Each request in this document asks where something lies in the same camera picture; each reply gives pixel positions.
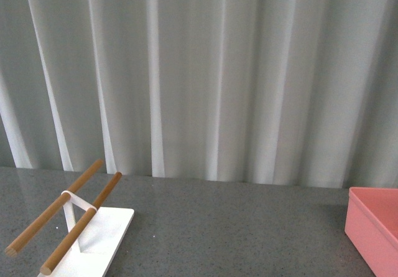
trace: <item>wooden dowel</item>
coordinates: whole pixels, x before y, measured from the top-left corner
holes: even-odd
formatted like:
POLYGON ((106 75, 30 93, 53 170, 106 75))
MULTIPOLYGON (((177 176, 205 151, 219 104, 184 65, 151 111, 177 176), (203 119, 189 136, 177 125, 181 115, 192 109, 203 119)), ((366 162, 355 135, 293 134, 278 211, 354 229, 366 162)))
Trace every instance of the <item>wooden dowel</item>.
MULTIPOLYGON (((97 160, 91 165, 69 188, 68 191, 75 193, 84 185, 88 179, 102 166, 103 161, 97 160)), ((60 197, 47 207, 47 209, 36 218, 5 250, 6 255, 16 256, 28 242, 39 232, 39 230, 59 211, 59 209, 70 199, 68 193, 60 197)))
MULTIPOLYGON (((101 193, 95 199, 93 206, 99 209, 102 203, 105 201, 109 193, 113 190, 114 186, 120 180, 122 174, 120 172, 115 173, 110 182, 105 186, 105 188, 101 191, 101 193)), ((45 276, 51 275, 53 270, 60 263, 61 259, 67 254, 70 247, 72 247, 73 243, 77 240, 79 235, 88 225, 90 220, 96 214, 95 209, 89 208, 85 214, 80 218, 80 220, 76 223, 76 225, 72 228, 72 230, 66 235, 66 237, 62 240, 59 246, 54 250, 54 252, 50 255, 50 257, 45 261, 45 263, 40 268, 40 273, 45 276)))
POLYGON ((93 202, 93 205, 97 208, 97 210, 101 207, 105 199, 108 197, 109 193, 112 192, 114 186, 116 186, 121 177, 122 174, 120 172, 115 173, 110 182, 105 186, 101 193, 99 193, 99 195, 93 202))

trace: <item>pink plastic tray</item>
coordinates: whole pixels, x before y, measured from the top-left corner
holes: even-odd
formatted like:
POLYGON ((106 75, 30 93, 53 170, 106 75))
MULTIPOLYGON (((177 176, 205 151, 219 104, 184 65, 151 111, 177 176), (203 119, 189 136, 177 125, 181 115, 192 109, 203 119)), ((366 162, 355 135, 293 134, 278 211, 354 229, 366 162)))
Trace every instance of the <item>pink plastic tray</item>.
POLYGON ((398 276, 398 189, 350 188, 345 232, 377 277, 398 276))

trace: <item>white stand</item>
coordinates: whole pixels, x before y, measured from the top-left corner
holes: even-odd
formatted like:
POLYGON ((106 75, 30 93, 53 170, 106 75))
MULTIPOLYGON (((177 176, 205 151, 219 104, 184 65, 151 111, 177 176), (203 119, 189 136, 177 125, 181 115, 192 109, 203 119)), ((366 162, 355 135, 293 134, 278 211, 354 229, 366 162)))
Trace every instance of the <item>white stand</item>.
MULTIPOLYGON (((71 199, 63 206, 68 231, 75 226, 75 204, 88 210, 91 204, 68 192, 71 199)), ((101 207, 55 268, 51 277, 103 277, 105 276, 131 219, 133 209, 101 207)), ((37 277, 46 277, 40 273, 37 277)))

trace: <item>white base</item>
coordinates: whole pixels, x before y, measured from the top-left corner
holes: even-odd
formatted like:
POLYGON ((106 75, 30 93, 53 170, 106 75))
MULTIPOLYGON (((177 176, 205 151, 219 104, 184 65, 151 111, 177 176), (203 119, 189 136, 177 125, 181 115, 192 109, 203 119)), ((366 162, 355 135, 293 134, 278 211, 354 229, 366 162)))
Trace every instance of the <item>white base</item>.
POLYGON ((133 209, 99 208, 79 236, 79 245, 74 245, 68 251, 50 276, 105 276, 133 216, 133 209))

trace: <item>white curtain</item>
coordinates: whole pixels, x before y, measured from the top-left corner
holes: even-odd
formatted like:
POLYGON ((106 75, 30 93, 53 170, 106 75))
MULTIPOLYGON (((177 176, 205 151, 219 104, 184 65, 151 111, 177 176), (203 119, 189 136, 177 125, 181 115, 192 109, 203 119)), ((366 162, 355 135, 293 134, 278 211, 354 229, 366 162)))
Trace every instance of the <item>white curtain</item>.
POLYGON ((0 166, 398 186, 398 0, 0 0, 0 166))

